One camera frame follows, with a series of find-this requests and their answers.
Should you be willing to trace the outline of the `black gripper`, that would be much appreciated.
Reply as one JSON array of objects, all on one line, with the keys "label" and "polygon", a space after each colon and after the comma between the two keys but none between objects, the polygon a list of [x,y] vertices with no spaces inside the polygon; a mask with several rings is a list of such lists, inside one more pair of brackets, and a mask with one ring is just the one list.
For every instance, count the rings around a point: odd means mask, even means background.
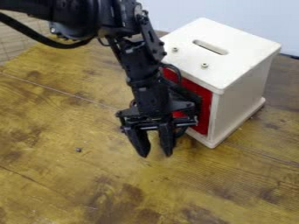
[{"label": "black gripper", "polygon": [[120,129],[137,155],[145,158],[150,150],[146,130],[158,128],[160,146],[164,155],[169,157],[174,147],[173,111],[181,107],[181,104],[170,97],[169,86],[174,82],[162,76],[142,80],[128,78],[125,81],[132,88],[134,99],[128,109],[116,112]]}]

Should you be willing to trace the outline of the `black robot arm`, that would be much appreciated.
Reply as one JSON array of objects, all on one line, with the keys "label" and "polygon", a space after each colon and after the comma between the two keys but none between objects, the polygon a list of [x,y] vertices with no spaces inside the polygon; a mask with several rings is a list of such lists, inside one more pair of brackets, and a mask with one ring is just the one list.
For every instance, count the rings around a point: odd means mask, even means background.
[{"label": "black robot arm", "polygon": [[0,22],[44,45],[72,49],[96,39],[112,49],[125,70],[134,99],[116,112],[121,132],[140,157],[154,130],[165,156],[173,154],[176,139],[197,124],[201,98],[182,83],[164,78],[166,55],[148,17],[136,0],[0,0]]}]

